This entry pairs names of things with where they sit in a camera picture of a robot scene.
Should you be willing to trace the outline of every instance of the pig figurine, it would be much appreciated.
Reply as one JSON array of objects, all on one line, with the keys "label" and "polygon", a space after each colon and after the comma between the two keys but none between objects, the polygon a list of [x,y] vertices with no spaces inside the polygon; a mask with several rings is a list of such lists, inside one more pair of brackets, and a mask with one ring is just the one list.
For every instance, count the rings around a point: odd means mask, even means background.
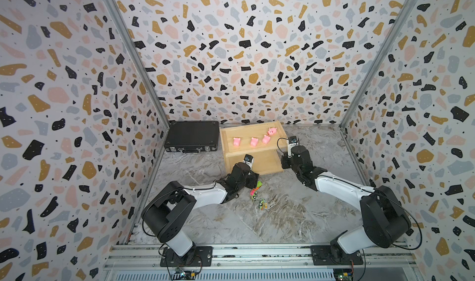
[{"label": "pig figurine", "polygon": [[256,147],[258,145],[259,139],[258,138],[251,138],[251,146]]},{"label": "pig figurine", "polygon": [[264,138],[262,138],[262,143],[267,144],[270,141],[270,137],[267,135],[264,135]]},{"label": "pig figurine", "polygon": [[277,133],[277,128],[270,128],[270,129],[267,131],[267,135],[269,135],[269,136],[272,136],[272,135],[274,135],[275,133]]},{"label": "pig figurine", "polygon": [[233,139],[234,139],[233,145],[234,145],[235,147],[238,147],[238,146],[241,144],[241,138],[236,138],[236,137],[234,137]]}]

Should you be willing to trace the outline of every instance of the metal corner post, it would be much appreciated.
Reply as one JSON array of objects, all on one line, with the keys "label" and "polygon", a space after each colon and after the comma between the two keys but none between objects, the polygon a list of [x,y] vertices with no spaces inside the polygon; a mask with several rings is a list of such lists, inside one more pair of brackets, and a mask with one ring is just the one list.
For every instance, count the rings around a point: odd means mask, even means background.
[{"label": "metal corner post", "polygon": [[350,103],[350,106],[348,107],[348,110],[346,111],[343,119],[341,120],[341,123],[340,123],[341,129],[348,125],[348,122],[350,121],[353,112],[356,110],[356,107],[358,107],[359,101],[364,96],[364,93],[370,86],[373,77],[376,75],[376,72],[378,71],[380,65],[383,63],[386,55],[389,53],[390,48],[392,47],[399,32],[401,31],[402,26],[404,26],[404,24],[406,23],[407,18],[410,16],[417,1],[418,0],[405,0],[402,10],[399,12],[399,16],[396,19],[396,22],[394,23],[393,27],[389,31],[389,34],[387,38],[384,40],[381,46],[381,49],[376,54],[373,64],[371,65],[370,69],[366,73],[366,76],[364,77],[363,82],[361,83],[358,90],[356,91],[356,94],[354,95],[353,100]]},{"label": "metal corner post", "polygon": [[160,100],[158,100],[157,94],[155,93],[155,89],[151,85],[150,78],[147,74],[147,71],[145,70],[145,67],[142,64],[142,60],[140,59],[139,54],[135,49],[134,42],[129,36],[129,33],[127,31],[127,25],[125,24],[125,21],[123,20],[122,15],[119,12],[119,8],[117,7],[117,4],[114,0],[103,1],[107,10],[109,11],[112,21],[116,25],[117,32],[122,38],[125,48],[129,52],[132,62],[137,67],[137,72],[139,73],[140,79],[145,84],[145,89],[147,90],[150,96],[150,100],[152,101],[153,106],[157,110],[157,113],[159,114],[162,120],[162,123],[165,125],[166,130],[168,131],[169,121],[167,119],[167,116],[165,115],[165,112],[163,111],[162,105],[160,104]]}]

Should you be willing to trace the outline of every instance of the pink toy pig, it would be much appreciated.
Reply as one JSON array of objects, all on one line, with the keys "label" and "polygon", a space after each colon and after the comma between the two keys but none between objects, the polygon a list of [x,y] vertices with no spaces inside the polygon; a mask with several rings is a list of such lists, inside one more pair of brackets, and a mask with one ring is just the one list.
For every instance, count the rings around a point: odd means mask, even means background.
[{"label": "pink toy pig", "polygon": [[269,135],[269,136],[272,136],[272,135],[274,135],[275,133],[277,133],[277,128],[270,128],[270,129],[267,131],[267,135]]},{"label": "pink toy pig", "polygon": [[258,145],[259,139],[258,138],[251,138],[251,146],[256,147]]},{"label": "pink toy pig", "polygon": [[262,143],[267,144],[270,141],[270,137],[267,135],[264,135],[264,138],[262,138]]}]

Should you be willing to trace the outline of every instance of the black briefcase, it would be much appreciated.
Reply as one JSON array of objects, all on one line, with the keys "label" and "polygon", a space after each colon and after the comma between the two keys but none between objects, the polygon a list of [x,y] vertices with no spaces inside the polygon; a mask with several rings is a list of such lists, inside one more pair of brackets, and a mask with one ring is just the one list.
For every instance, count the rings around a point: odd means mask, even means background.
[{"label": "black briefcase", "polygon": [[189,121],[171,122],[165,150],[168,152],[200,153],[216,151],[219,138],[219,122]]}]

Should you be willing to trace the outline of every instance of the vent grille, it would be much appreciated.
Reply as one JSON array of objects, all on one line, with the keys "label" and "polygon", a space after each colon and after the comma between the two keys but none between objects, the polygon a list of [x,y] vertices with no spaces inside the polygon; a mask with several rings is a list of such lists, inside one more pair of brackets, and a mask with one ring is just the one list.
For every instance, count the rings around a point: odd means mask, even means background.
[{"label": "vent grille", "polygon": [[[178,279],[179,274],[172,275],[173,280]],[[116,281],[154,281],[170,280],[168,272],[157,271],[119,271]],[[201,272],[195,280],[299,280],[299,281],[333,281],[332,269],[285,269],[285,270],[212,270]]]}]

